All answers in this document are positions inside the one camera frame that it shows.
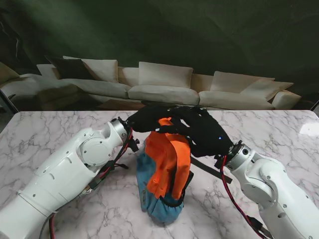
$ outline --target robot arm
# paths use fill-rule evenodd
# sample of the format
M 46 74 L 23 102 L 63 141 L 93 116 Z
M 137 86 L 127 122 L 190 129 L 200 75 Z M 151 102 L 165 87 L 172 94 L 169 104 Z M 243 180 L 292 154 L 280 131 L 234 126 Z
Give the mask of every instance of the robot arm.
M 279 161 L 262 156 L 241 142 L 226 167 L 242 192 L 258 204 L 260 216 L 275 239 L 319 239 L 319 210 L 286 173 Z
M 118 120 L 103 130 L 86 128 L 50 155 L 17 197 L 0 211 L 1 232 L 10 239 L 28 238 L 47 217 L 79 194 L 98 175 L 128 137 Z

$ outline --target white cushion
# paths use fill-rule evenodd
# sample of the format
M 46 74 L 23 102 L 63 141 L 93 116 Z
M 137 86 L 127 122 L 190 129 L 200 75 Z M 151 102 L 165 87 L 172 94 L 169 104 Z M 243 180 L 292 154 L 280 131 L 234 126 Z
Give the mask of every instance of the white cushion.
M 75 57 L 63 56 L 64 59 L 77 59 Z M 90 74 L 97 81 L 118 83 L 118 61 L 117 60 L 93 60 L 81 59 Z
M 298 101 L 301 99 L 301 96 L 296 95 L 289 91 L 280 91 L 276 94 L 272 105 L 277 110 L 290 110 Z
M 250 84 L 258 81 L 259 79 L 273 81 L 275 78 L 265 78 L 215 71 L 214 80 L 211 84 L 210 90 L 240 93 L 244 89 L 246 89 Z
M 49 79 L 44 76 L 25 74 L 20 78 L 6 82 L 0 86 L 3 93 L 8 97 L 36 96 L 42 103 L 53 99 L 77 93 L 78 88 L 67 82 Z
M 198 93 L 192 89 L 173 86 L 134 86 L 129 90 L 129 98 L 143 101 L 197 105 Z
M 238 93 L 202 91 L 199 93 L 201 106 L 218 107 L 229 110 L 272 110 L 273 105 L 260 98 Z
M 260 79 L 248 86 L 240 94 L 262 98 L 268 101 L 274 97 L 276 93 L 292 85 L 293 83 L 289 82 L 277 82 Z
M 4 63 L 0 62 L 0 84 L 13 79 L 18 78 L 19 74 Z
M 58 69 L 52 64 L 38 64 L 36 66 L 39 69 L 42 76 L 57 80 L 61 79 Z
M 192 74 L 190 88 L 197 91 L 209 91 L 213 82 L 213 76 Z
M 61 81 L 74 84 L 82 91 L 93 95 L 110 96 L 117 98 L 128 98 L 128 90 L 130 86 L 120 83 L 105 82 L 105 81 L 92 81 L 80 79 L 63 79 Z
M 139 69 L 137 67 L 118 67 L 119 83 L 128 86 L 139 84 Z
M 176 86 L 190 88 L 190 78 L 193 68 L 139 63 L 139 85 Z

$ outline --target cloth bag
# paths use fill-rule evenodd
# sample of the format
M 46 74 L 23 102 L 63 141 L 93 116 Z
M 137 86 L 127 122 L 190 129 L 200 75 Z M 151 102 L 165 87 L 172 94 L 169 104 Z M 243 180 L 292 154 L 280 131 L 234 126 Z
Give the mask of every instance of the cloth bag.
M 160 119 L 159 123 L 171 125 L 169 120 Z M 175 221 L 193 177 L 189 168 L 190 148 L 184 136 L 151 132 L 137 159 L 142 211 L 161 223 Z

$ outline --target orange cloth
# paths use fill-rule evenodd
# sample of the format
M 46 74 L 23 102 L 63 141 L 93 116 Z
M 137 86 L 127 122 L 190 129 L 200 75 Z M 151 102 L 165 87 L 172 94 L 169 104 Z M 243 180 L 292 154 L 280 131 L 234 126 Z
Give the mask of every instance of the orange cloth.
M 170 118 L 159 120 L 160 125 L 172 125 Z M 186 184 L 190 168 L 190 148 L 184 136 L 151 132 L 146 140 L 146 154 L 156 163 L 156 171 L 147 189 L 156 198 L 164 197 L 171 190 L 170 182 L 175 172 L 172 197 L 178 200 Z

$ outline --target white marble surface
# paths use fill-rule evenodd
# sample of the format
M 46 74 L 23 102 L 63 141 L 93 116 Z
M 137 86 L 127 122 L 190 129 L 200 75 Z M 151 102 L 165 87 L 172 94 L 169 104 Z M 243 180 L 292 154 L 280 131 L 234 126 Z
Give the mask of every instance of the white marble surface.
M 0 134 L 0 208 L 23 188 L 54 150 L 85 127 L 101 128 L 133 112 L 21 112 Z M 290 178 L 319 205 L 319 119 L 310 111 L 211 111 L 233 141 L 287 166 Z M 135 133 L 141 143 L 148 133 Z M 136 154 L 121 158 L 129 170 L 116 170 L 98 190 L 63 208 L 55 218 L 56 238 L 77 239 L 257 239 L 233 207 L 220 180 L 195 166 L 185 206 L 170 225 L 154 224 L 141 211 Z M 212 158 L 201 158 L 213 166 Z M 243 210 L 260 218 L 257 206 L 230 185 Z

